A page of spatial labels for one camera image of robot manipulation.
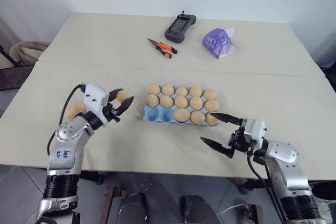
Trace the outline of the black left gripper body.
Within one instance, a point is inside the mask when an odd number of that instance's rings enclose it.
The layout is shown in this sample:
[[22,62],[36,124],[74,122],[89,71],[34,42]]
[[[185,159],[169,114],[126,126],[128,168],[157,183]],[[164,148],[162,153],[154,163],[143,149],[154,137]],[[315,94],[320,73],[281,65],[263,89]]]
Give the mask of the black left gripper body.
[[116,121],[120,122],[120,106],[115,108],[112,103],[108,102],[106,106],[103,107],[103,115],[107,119],[108,122]]

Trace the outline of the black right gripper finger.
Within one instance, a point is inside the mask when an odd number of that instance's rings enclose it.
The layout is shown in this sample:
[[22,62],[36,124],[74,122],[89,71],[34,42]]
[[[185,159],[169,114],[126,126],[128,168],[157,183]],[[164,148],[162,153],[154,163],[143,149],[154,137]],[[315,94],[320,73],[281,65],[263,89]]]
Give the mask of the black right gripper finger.
[[231,124],[235,124],[239,126],[242,125],[243,120],[244,120],[244,119],[240,119],[240,118],[237,118],[235,116],[225,114],[225,113],[213,112],[213,113],[210,113],[210,115],[222,122],[231,123]]
[[224,154],[226,155],[227,157],[229,158],[232,158],[233,157],[233,154],[234,154],[234,150],[233,149],[228,149],[228,148],[225,148],[222,146],[222,144],[216,142],[216,141],[213,141],[213,140],[210,140],[208,138],[205,138],[205,137],[201,137],[201,140],[206,144],[208,145],[211,149],[221,153],[221,154]]

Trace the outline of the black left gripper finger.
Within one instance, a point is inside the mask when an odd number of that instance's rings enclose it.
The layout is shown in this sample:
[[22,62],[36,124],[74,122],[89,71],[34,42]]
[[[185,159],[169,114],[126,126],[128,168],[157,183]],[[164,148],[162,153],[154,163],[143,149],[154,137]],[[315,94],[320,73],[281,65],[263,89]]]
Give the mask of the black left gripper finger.
[[134,96],[131,96],[129,98],[126,98],[122,103],[121,105],[116,109],[116,113],[115,115],[116,116],[120,116],[121,114],[123,114],[129,107],[130,105],[132,104],[133,102],[133,99],[134,99]]
[[115,89],[109,93],[108,101],[112,102],[113,100],[117,100],[118,102],[123,102],[123,89]]

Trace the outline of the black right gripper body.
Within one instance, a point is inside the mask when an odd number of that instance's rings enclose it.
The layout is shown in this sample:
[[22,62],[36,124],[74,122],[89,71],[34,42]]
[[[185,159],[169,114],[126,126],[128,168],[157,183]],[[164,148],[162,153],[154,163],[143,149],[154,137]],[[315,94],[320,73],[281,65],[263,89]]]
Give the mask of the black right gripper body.
[[231,134],[228,145],[230,146],[230,155],[235,151],[242,153],[251,153],[256,146],[256,140],[252,137],[252,120],[243,120],[241,126]]

